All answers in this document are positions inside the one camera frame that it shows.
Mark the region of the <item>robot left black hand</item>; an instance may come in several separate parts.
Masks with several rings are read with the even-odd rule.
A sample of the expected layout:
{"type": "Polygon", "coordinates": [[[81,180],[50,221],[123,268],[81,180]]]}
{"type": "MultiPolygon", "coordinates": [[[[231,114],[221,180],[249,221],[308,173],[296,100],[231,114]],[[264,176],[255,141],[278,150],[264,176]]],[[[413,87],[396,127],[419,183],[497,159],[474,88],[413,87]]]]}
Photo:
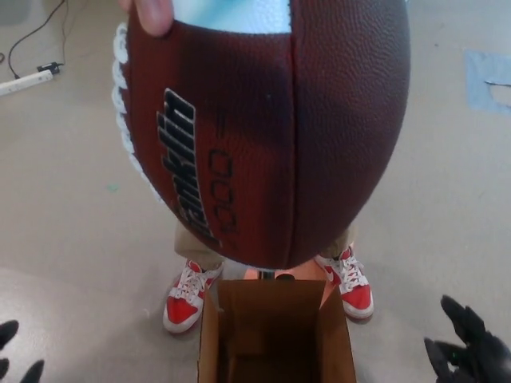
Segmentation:
{"type": "Polygon", "coordinates": [[[40,382],[45,360],[24,332],[20,323],[11,319],[1,322],[1,382],[40,382]]]}

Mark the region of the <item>robot right black hand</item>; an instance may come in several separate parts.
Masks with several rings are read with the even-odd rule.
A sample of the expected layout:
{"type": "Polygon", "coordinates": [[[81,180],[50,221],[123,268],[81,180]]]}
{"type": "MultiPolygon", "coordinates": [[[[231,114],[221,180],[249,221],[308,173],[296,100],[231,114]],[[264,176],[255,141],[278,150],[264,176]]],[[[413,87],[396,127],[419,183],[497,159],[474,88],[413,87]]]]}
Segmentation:
{"type": "Polygon", "coordinates": [[[485,327],[470,307],[443,295],[441,306],[463,345],[424,339],[437,382],[502,383],[510,381],[510,349],[485,327]]]}

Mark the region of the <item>person right hand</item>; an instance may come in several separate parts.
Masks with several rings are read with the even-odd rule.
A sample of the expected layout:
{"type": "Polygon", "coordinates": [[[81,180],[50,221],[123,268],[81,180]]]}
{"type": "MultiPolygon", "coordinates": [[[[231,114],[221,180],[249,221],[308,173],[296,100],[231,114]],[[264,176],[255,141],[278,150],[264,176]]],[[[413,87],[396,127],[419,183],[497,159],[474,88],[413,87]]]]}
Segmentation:
{"type": "Polygon", "coordinates": [[[174,9],[171,0],[119,0],[126,11],[136,10],[141,26],[149,35],[160,37],[172,26],[174,9]]]}

